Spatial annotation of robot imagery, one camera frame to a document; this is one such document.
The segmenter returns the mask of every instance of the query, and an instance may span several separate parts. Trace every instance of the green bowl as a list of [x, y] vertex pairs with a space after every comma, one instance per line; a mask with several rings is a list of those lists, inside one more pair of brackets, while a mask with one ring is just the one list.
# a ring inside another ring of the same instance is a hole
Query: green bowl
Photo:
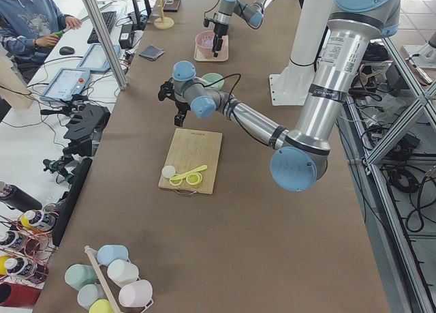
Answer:
[[[202, 76], [202, 79], [207, 82], [205, 86], [210, 85], [211, 83], [214, 83], [215, 81], [221, 80], [223, 78], [222, 75], [218, 73], [206, 73]], [[213, 90], [221, 90], [221, 88], [224, 86], [224, 80], [219, 81], [218, 83], [215, 83], [214, 85], [208, 87], [209, 89]]]

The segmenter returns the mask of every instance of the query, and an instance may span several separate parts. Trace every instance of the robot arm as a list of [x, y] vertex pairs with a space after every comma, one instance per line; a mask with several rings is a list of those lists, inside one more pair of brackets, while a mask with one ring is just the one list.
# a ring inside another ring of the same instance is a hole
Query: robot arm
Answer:
[[215, 25], [213, 29], [215, 36], [212, 48], [214, 57], [217, 57], [218, 52], [221, 50], [223, 36], [227, 35], [233, 13], [243, 18], [250, 27], [257, 29], [262, 24], [265, 8], [272, 1], [273, 0], [255, 0], [252, 5], [248, 5], [243, 0], [221, 0], [218, 13], [215, 13], [213, 18], [204, 17], [203, 22], [205, 27], [208, 27], [210, 22]]
[[169, 97], [178, 107], [184, 104], [202, 119], [215, 111], [223, 113], [277, 150], [270, 171], [282, 188], [306, 190], [327, 169], [328, 137], [369, 41], [396, 32], [399, 5], [400, 0], [335, 0], [328, 20], [330, 37], [293, 130], [239, 102], [231, 93], [203, 87], [194, 66], [187, 61], [174, 66], [172, 83], [165, 83], [159, 99]]

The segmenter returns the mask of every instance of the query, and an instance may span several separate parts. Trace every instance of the pink bowl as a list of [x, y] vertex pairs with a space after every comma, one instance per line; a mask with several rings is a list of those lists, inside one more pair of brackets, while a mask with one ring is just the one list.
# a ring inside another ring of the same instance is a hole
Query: pink bowl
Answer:
[[[203, 31], [196, 36], [197, 48], [206, 58], [213, 57], [212, 47], [214, 36], [215, 34], [213, 31]], [[227, 38], [226, 35], [223, 37], [223, 46], [221, 50], [225, 49], [228, 45]]]

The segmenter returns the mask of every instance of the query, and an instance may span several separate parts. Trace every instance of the white desk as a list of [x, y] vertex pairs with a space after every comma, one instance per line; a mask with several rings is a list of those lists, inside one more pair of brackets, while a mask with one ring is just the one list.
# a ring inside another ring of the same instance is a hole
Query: white desk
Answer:
[[[124, 17], [128, 8], [125, 1], [115, 3], [106, 8], [105, 11], [116, 10], [117, 18]], [[87, 39], [91, 33], [93, 26], [91, 20], [83, 22], [82, 27], [78, 30], [68, 31], [50, 53], [46, 61], [63, 57], [58, 61], [53, 61], [43, 65], [37, 74], [33, 77], [30, 85], [35, 83], [49, 83], [60, 68], [76, 68], [80, 62], [79, 58], [68, 59], [68, 56], [59, 54], [59, 49], [62, 46], [71, 46], [76, 52], [72, 56], [83, 56], [89, 48]], [[118, 44], [118, 38], [121, 27], [115, 26], [111, 33], [113, 44]], [[137, 31], [134, 42], [136, 43], [142, 32]], [[100, 101], [98, 104], [106, 106], [112, 111], [114, 102], [119, 92], [118, 85], [111, 72], [104, 74], [108, 76], [94, 85], [94, 91], [90, 95], [92, 100]], [[90, 82], [101, 78], [103, 74], [92, 74]], [[42, 92], [46, 85], [36, 85], [33, 90]], [[65, 115], [48, 116], [45, 122], [56, 132], [56, 143], [67, 145], [68, 141], [63, 139], [67, 128], [63, 127], [69, 118]], [[57, 160], [63, 155], [62, 145], [53, 143], [55, 133], [44, 123], [41, 123], [40, 106], [34, 102], [29, 110], [14, 110], [7, 114], [4, 121], [10, 125], [22, 126], [36, 124], [25, 128], [13, 128], [4, 123], [0, 123], [0, 180], [6, 183], [12, 183], [22, 188], [25, 192], [38, 199], [43, 205], [55, 203], [62, 196], [64, 191], [68, 189], [68, 184], [65, 182], [60, 185], [56, 184], [56, 174], [44, 172], [43, 159]], [[0, 215], [15, 219], [20, 215], [19, 211], [11, 211], [5, 205], [0, 204]], [[0, 225], [0, 233], [5, 230]]]

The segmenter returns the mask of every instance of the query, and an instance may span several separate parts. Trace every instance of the yellow measuring spoon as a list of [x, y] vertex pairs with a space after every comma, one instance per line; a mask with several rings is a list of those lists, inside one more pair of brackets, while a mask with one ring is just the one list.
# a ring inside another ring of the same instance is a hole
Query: yellow measuring spoon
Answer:
[[181, 175], [175, 175], [173, 177], [170, 178], [170, 181], [176, 181], [176, 180], [181, 180], [186, 178], [187, 175], [191, 174], [191, 173], [195, 173], [195, 172], [200, 172], [200, 171], [204, 171], [207, 169], [207, 165], [201, 165], [193, 170], [190, 170], [188, 172], [182, 173]]

